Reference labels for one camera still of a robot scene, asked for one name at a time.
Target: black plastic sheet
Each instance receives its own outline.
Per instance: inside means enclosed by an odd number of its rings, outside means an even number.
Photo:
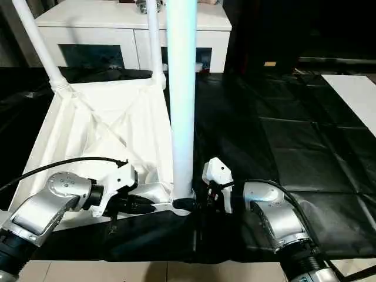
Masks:
[[[147,77],[126,70],[64,69],[70,82]],[[43,70],[0,69],[2,183],[19,175],[52,98]],[[14,77],[18,83],[8,82]],[[165,91],[168,105],[169,93]],[[219,157],[235,179],[274,180],[293,192],[331,258],[376,255],[376,139],[320,76],[261,76],[248,82],[197,77],[193,186],[205,197],[203,165]],[[2,208],[9,201],[2,195]],[[36,259],[183,260],[276,258],[254,214],[171,212],[54,232]]]

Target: white dresser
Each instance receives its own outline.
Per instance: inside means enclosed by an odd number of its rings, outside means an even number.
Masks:
[[[150,69],[147,16],[135,4],[65,0],[38,17],[36,23],[58,66],[104,64]],[[159,29],[163,61],[167,63],[163,48],[167,45],[165,6],[159,13]],[[198,70],[223,72],[230,31],[230,21],[221,5],[198,5]]]

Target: white pvc pipe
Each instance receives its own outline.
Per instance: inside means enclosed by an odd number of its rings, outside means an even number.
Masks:
[[[50,53],[44,43],[43,37],[34,21],[28,4],[25,0],[12,0],[14,7],[21,19],[23,27],[26,29],[27,34],[38,54],[41,62],[49,76],[52,88],[61,88],[67,86],[68,83],[60,73],[59,68],[53,62]]]
[[[162,68],[162,52],[159,41],[159,23],[156,0],[146,0],[147,23],[149,26],[150,51],[152,55],[152,78],[157,84],[166,88],[166,77]]]
[[[167,2],[174,199],[192,197],[196,22],[196,0]]]

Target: floor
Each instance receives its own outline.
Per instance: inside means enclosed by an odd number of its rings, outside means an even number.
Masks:
[[[351,274],[376,264],[376,259],[340,260],[335,265]],[[104,261],[31,261],[18,282],[286,282],[278,263],[235,263],[218,265]],[[369,277],[363,282],[375,282]]]

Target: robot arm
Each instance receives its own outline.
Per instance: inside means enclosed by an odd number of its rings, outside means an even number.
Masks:
[[[211,184],[232,182],[231,171],[218,158],[214,158],[205,165],[203,180],[209,185],[209,198],[215,201],[217,195],[213,194]],[[234,199],[239,192],[233,193],[232,187],[225,187],[220,192],[224,199],[223,210],[232,213],[239,208],[236,205],[241,205],[241,209],[258,214],[289,281],[339,282],[321,258],[295,208],[278,187],[263,182],[246,182],[240,190],[240,200]]]
[[[69,172],[52,175],[45,187],[26,199],[0,229],[0,282],[17,280],[66,211],[90,209],[93,216],[101,216],[113,196],[136,185],[137,173],[130,164],[118,168],[100,183]]]

